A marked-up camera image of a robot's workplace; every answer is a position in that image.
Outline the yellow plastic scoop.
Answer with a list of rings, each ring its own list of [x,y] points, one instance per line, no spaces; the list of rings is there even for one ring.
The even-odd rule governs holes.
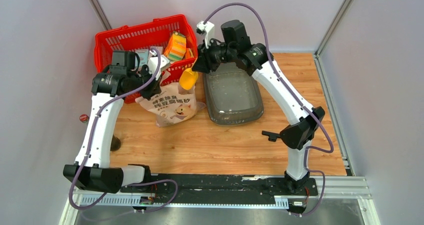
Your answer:
[[[179,85],[184,90],[190,90],[195,86],[198,78],[199,78],[199,73],[197,71],[192,70],[192,68],[189,67],[182,72],[179,79]]]

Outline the cat litter bag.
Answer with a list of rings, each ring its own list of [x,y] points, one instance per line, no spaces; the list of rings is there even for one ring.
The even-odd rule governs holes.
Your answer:
[[[161,93],[151,99],[135,99],[142,108],[156,116],[158,127],[168,127],[194,117],[206,104],[196,98],[195,87],[186,90],[179,82],[161,87]]]

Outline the black bag clip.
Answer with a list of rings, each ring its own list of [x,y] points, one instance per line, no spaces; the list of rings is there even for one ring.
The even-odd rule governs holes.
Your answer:
[[[275,132],[270,132],[270,131],[266,131],[266,130],[262,130],[261,134],[263,136],[267,136],[268,141],[270,142],[276,142],[278,140],[281,139],[280,134],[279,133],[275,133]]]

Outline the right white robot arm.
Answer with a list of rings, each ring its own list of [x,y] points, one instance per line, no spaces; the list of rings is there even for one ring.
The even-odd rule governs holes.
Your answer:
[[[198,58],[192,69],[208,74],[220,65],[234,63],[256,82],[262,85],[282,109],[289,125],[279,137],[288,147],[288,165],[284,173],[284,186],[293,194],[299,194],[310,177],[305,160],[306,148],[311,145],[319,123],[325,116],[321,106],[313,107],[285,77],[267,48],[262,43],[251,43],[245,25],[235,19],[221,25],[224,41],[214,38],[215,26],[200,21],[196,32],[204,36],[197,47]]]

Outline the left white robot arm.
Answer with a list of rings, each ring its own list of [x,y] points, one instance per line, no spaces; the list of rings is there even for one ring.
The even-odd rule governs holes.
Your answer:
[[[140,192],[153,186],[143,165],[110,167],[111,146],[116,121],[125,99],[140,93],[150,99],[161,92],[162,71],[170,62],[156,48],[150,49],[150,59],[142,62],[137,52],[115,50],[112,61],[92,80],[90,120],[73,164],[66,164],[63,176],[73,186],[102,193],[117,193],[121,187],[133,184]]]

